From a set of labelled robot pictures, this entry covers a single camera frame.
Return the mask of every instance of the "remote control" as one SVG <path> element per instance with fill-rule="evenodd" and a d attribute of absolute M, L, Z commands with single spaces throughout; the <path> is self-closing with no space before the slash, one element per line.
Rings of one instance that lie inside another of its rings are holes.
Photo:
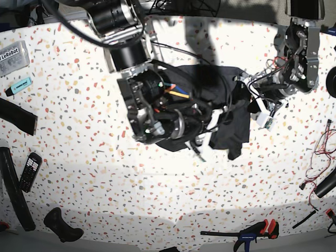
<path fill-rule="evenodd" d="M 35 180 L 38 169 L 42 164 L 42 158 L 35 152 L 32 152 L 27 160 L 25 168 L 20 178 L 19 186 L 22 191 L 29 193 Z"/>

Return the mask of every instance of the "clear plastic box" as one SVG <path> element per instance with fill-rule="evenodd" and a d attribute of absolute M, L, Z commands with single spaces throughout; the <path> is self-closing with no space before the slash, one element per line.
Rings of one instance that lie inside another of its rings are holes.
<path fill-rule="evenodd" d="M 24 68 L 30 63 L 26 43 L 17 41 L 0 50 L 0 77 Z"/>

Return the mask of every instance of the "terrazzo tabletop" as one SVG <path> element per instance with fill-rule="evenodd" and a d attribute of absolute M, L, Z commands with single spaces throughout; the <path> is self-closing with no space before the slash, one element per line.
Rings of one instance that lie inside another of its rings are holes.
<path fill-rule="evenodd" d="M 150 21 L 159 42 L 251 74 L 277 55 L 278 28 L 269 24 L 207 17 Z M 83 21 L 72 23 L 92 34 Z M 318 214 L 291 228 L 311 212 L 311 187 L 302 191 L 299 184 L 327 119 L 336 121 L 335 100 L 325 88 L 327 73 L 336 65 L 336 37 L 320 37 L 318 89 L 293 96 L 272 132 L 251 121 L 250 142 L 236 160 L 217 150 L 202 163 L 191 151 L 171 153 L 132 139 L 116 82 L 120 75 L 108 73 L 102 48 L 59 23 L 1 33 L 1 48 L 24 40 L 30 57 L 28 67 L 1 79 L 0 97 L 38 116 L 36 135 L 0 120 L 0 138 L 10 145 L 19 178 L 31 151 L 44 160 L 31 192 L 24 193 L 36 230 L 51 232 L 43 219 L 57 206 L 69 225 L 84 230 L 83 239 L 144 250 L 177 246 L 187 251 L 232 242 L 234 238 L 201 236 L 200 231 L 238 232 L 265 218 L 279 222 L 280 236 L 326 228 L 330 220 L 324 211 L 334 207 L 336 191 L 322 200 L 314 196 Z M 162 54 L 175 66 L 197 63 L 170 49 Z M 5 89 L 28 76 L 30 87 L 5 96 Z M 316 169 L 325 163 L 314 161 Z M 12 228 L 19 224 L 6 193 L 0 221 Z"/>

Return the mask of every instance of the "blue highlighter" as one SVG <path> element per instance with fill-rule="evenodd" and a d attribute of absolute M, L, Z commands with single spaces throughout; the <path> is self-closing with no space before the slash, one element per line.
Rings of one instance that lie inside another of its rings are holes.
<path fill-rule="evenodd" d="M 12 85 L 8 88 L 5 93 L 7 96 L 15 95 L 16 93 L 20 92 L 21 90 L 25 89 L 26 87 L 32 84 L 32 80 L 30 77 L 19 81 L 17 84 Z"/>

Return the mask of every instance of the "table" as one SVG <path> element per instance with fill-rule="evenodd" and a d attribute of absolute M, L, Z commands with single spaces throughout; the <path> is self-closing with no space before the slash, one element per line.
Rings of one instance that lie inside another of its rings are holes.
<path fill-rule="evenodd" d="M 273 41 L 278 28 L 273 25 L 208 17 L 152 20 L 159 42 L 192 48 L 219 65 L 255 73 L 277 54 Z M 92 34 L 84 22 L 73 24 Z M 8 100 L 38 116 L 36 135 L 0 121 L 0 138 L 10 144 L 18 176 L 30 151 L 43 157 L 35 184 L 25 193 L 37 230 L 50 232 L 44 216 L 59 206 L 68 224 L 84 230 L 83 239 L 187 251 L 234 240 L 201 236 L 202 230 L 236 232 L 265 218 L 280 223 L 281 236 L 329 224 L 323 211 L 334 207 L 335 192 L 320 201 L 314 198 L 319 214 L 291 228 L 311 212 L 310 190 L 301 191 L 299 184 L 315 140 L 327 119 L 336 118 L 335 100 L 325 88 L 326 75 L 336 65 L 335 37 L 321 34 L 316 91 L 293 96 L 272 132 L 251 121 L 250 143 L 238 159 L 229 161 L 226 151 L 217 150 L 204 157 L 206 163 L 188 150 L 171 153 L 132 139 L 116 83 L 119 74 L 108 73 L 102 48 L 61 24 L 0 37 L 1 47 L 24 39 L 31 60 L 2 79 L 0 96 L 18 78 L 32 78 L 29 88 Z M 162 53 L 175 66 L 197 63 L 170 49 Z M 0 201 L 0 221 L 18 225 L 6 195 Z"/>

